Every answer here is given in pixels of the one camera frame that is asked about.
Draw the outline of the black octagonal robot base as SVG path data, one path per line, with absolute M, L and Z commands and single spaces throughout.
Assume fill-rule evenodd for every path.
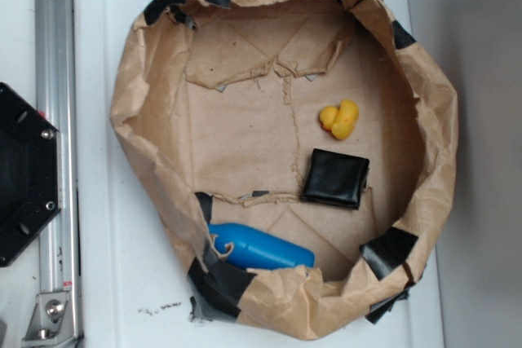
M 10 266 L 60 212 L 60 132 L 1 84 L 1 266 Z

